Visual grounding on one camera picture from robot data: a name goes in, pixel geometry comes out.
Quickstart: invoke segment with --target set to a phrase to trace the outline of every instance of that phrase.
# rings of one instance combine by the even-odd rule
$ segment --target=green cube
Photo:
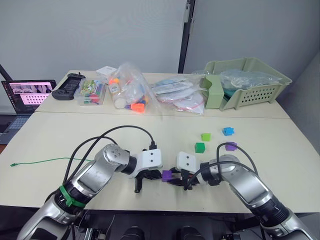
[[[202,133],[201,140],[204,142],[210,142],[211,141],[211,133]]]
[[[203,154],[205,152],[205,150],[206,150],[206,146],[203,142],[197,142],[194,145],[194,151],[197,154]]]

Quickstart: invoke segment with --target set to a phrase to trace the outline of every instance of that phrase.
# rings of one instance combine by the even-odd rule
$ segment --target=wall
[[[319,52],[281,99],[280,104],[320,154]]]
[[[124,61],[143,72],[177,73],[185,5],[186,0],[0,1],[0,63],[15,80],[58,82],[69,70]],[[10,106],[0,86],[0,112]]]
[[[196,0],[184,72],[257,57],[295,80],[319,50],[319,0]]]

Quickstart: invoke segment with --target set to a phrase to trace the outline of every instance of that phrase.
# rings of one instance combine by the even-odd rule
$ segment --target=purple block
[[[163,170],[162,171],[162,182],[168,182],[172,178],[172,171],[170,170]]]
[[[237,143],[233,141],[227,141],[227,143],[237,145]],[[231,145],[224,145],[224,147],[225,147],[225,150],[227,151],[234,151],[237,149],[235,146],[231,146]]]

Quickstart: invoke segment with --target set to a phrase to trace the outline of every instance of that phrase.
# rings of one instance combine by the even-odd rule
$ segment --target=black game controller
[[[62,85],[57,89],[52,91],[52,97],[57,100],[72,100],[74,99],[74,94],[77,88],[79,87],[79,83],[81,79],[85,79],[86,77],[76,73],[68,74],[68,78],[62,83]]]

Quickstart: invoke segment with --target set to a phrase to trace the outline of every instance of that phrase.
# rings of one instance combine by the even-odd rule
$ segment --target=white tag
[[[99,74],[104,74],[104,75],[109,75],[115,72],[117,69],[112,67],[112,66],[104,66],[98,70],[96,70],[97,73]]]

